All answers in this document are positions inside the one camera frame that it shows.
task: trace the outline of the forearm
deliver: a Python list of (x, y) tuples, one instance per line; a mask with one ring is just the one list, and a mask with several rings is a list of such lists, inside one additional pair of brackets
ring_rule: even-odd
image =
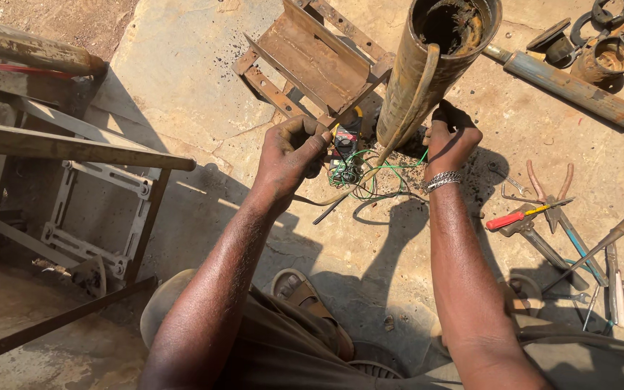
[(430, 261), (439, 321), (450, 346), (474, 337), (514, 336), (456, 183), (430, 193)]
[(158, 331), (143, 389), (209, 388), (230, 354), (274, 216), (248, 196)]
[(516, 340), (504, 296), (482, 255), (458, 184), (430, 193), (430, 235), (439, 322), (464, 385), (548, 388)]

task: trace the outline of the knee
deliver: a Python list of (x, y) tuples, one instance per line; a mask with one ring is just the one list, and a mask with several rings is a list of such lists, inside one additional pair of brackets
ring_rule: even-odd
[(155, 290), (148, 305), (143, 309), (140, 325), (141, 336), (143, 343), (149, 349), (153, 344), (155, 334), (158, 333), (160, 324), (163, 323), (165, 315), (168, 314), (170, 308), (172, 308), (195, 274), (195, 269), (186, 269), (170, 278)]

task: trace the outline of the spanner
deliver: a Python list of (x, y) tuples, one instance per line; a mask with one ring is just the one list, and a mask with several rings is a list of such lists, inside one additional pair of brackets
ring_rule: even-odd
[(590, 295), (588, 295), (587, 293), (579, 293), (577, 295), (571, 295), (571, 294), (553, 294), (553, 293), (548, 293), (546, 295), (543, 296), (543, 299), (567, 299), (567, 300), (576, 300), (579, 303), (583, 303), (585, 305), (588, 305), (589, 302), (586, 301), (587, 298), (589, 298)]
[(495, 164), (494, 162), (491, 162), (490, 164), (488, 164), (487, 168), (497, 173), (498, 175), (502, 176), (503, 178), (505, 178), (506, 181), (511, 182), (512, 185), (515, 186), (517, 190), (519, 190), (519, 195), (525, 196), (524, 192), (528, 192), (529, 194), (532, 194), (531, 189), (529, 187), (525, 187), (519, 184), (518, 182), (516, 182), (516, 180), (513, 179), (512, 176), (507, 175), (507, 173), (505, 173), (502, 169), (500, 169), (497, 166), (497, 164)]

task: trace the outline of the silver bracelet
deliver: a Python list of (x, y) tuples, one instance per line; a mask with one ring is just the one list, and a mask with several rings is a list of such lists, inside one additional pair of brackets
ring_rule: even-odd
[(427, 183), (426, 191), (429, 194), (448, 182), (461, 182), (461, 173), (456, 171), (438, 173)]

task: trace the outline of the hand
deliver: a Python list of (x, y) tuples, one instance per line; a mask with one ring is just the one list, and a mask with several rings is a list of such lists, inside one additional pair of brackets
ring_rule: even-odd
[(427, 133), (430, 133), (430, 141), (426, 181), (438, 173), (458, 171), (483, 138), (471, 117), (446, 100), (439, 102)]
[(251, 194), (278, 215), (286, 211), (305, 178), (315, 178), (333, 139), (324, 125), (298, 115), (266, 131)]

